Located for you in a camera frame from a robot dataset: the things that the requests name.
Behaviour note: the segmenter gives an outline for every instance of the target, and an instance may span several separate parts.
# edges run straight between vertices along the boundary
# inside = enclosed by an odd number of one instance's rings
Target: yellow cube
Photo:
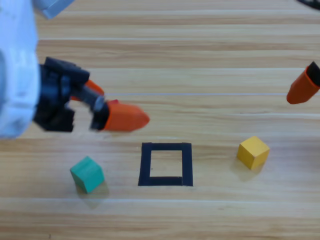
[[[257,136],[253,136],[240,143],[237,157],[253,170],[266,162],[269,152],[270,148]]]

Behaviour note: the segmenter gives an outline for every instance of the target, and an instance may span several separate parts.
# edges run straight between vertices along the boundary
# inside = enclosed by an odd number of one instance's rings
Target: wood grain
[[[1,240],[320,239],[320,95],[286,101],[319,60],[319,12],[294,0],[77,0],[36,20],[40,62],[77,63],[151,121],[92,132],[71,102],[72,133],[32,124],[2,140]],[[271,149],[256,171],[236,159],[251,136]],[[192,143],[194,187],[139,187],[143,142]],[[69,172],[85,156],[106,180],[90,195]],[[151,174],[180,176],[179,156],[153,155]]]

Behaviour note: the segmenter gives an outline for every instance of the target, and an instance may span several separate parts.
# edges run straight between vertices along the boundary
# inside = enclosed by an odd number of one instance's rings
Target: black tape
[[[152,151],[182,151],[181,176],[150,177]],[[192,145],[191,143],[152,143],[143,142],[139,186],[193,186]]]

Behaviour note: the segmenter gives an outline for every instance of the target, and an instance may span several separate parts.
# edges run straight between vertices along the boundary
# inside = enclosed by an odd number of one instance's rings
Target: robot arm
[[[0,1],[0,139],[17,138],[34,121],[46,131],[71,132],[70,100],[86,104],[96,131],[134,131],[149,117],[139,107],[104,100],[90,73],[73,63],[47,58],[39,64],[34,8],[54,18],[73,0]]]
[[[310,8],[320,10],[320,0],[297,0],[297,1]]]

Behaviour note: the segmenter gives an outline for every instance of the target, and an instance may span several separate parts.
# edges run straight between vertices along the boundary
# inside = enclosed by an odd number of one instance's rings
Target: white robot body
[[[34,9],[54,18],[74,0],[0,0],[0,139],[17,138],[33,120],[40,95]]]

